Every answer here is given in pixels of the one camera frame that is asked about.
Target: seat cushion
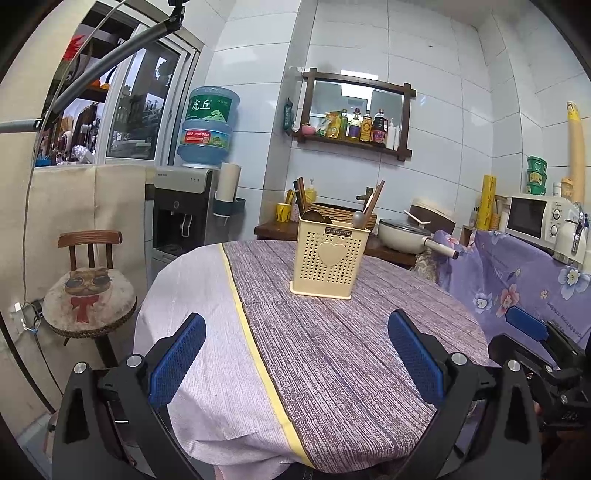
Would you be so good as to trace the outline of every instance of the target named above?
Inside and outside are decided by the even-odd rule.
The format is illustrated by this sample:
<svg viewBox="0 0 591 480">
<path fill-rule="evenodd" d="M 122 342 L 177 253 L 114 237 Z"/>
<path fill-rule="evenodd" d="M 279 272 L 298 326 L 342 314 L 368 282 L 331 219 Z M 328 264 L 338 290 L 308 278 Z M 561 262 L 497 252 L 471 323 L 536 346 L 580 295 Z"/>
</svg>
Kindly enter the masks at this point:
<svg viewBox="0 0 591 480">
<path fill-rule="evenodd" d="M 135 301 L 133 286 L 119 270 L 83 267 L 52 286 L 43 301 L 43 315 L 63 336 L 94 336 L 129 318 Z"/>
</svg>

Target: ceiling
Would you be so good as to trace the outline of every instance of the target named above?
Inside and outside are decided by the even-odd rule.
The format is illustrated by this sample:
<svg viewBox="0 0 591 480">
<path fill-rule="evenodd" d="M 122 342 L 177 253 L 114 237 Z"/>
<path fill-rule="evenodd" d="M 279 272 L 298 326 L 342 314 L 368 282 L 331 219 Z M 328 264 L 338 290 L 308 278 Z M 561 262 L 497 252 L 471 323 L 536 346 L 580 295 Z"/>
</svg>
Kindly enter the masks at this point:
<svg viewBox="0 0 591 480">
<path fill-rule="evenodd" d="M 403 0 L 435 10 L 458 22 L 480 27 L 492 11 L 509 20 L 520 16 L 529 0 Z"/>
</svg>

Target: purple floral cover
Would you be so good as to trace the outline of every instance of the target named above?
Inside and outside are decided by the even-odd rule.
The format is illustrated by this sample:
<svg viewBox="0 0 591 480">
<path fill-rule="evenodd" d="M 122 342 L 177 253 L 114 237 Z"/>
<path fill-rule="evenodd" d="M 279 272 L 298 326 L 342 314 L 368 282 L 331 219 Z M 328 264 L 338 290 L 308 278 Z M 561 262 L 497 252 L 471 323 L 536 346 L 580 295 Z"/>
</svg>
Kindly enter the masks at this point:
<svg viewBox="0 0 591 480">
<path fill-rule="evenodd" d="M 591 329 L 589 275 L 542 250 L 496 231 L 476 231 L 467 247 L 443 231 L 434 240 L 460 252 L 438 256 L 439 286 L 473 312 L 486 341 L 506 333 L 548 363 L 556 363 L 536 341 L 505 321 L 513 305 L 540 320 L 553 320 L 581 347 Z"/>
</svg>

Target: red object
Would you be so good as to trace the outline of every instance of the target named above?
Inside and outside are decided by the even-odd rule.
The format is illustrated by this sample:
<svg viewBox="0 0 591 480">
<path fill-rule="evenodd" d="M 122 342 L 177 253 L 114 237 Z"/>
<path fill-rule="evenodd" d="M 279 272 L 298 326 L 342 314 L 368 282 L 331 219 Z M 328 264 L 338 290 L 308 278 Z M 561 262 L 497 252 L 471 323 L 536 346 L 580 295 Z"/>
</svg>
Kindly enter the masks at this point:
<svg viewBox="0 0 591 480">
<path fill-rule="evenodd" d="M 74 55 L 76 55 L 76 52 L 80 49 L 80 46 L 82 45 L 83 38 L 84 35 L 76 35 L 72 37 L 70 43 L 68 44 L 68 48 L 66 48 L 66 53 L 64 53 L 64 56 L 61 59 L 67 61 L 73 59 Z"/>
<path fill-rule="evenodd" d="M 76 313 L 76 321 L 79 323 L 88 323 L 88 307 L 92 307 L 97 301 L 99 301 L 98 295 L 91 297 L 72 297 L 70 303 L 72 304 L 72 310 L 76 307 L 78 312 Z"/>
</svg>

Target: water bottle label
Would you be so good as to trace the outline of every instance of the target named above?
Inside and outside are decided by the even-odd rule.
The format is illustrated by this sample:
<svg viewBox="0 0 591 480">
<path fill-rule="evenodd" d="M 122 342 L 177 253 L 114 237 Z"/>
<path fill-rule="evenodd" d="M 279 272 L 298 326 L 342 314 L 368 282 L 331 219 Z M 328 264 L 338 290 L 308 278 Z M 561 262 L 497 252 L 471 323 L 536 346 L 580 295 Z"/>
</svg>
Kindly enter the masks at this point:
<svg viewBox="0 0 591 480">
<path fill-rule="evenodd" d="M 228 149 L 230 137 L 228 134 L 216 132 L 215 130 L 183 130 L 182 144 L 211 145 Z"/>
<path fill-rule="evenodd" d="M 195 95 L 189 101 L 185 120 L 217 120 L 227 122 L 232 99 L 219 95 Z"/>
</svg>

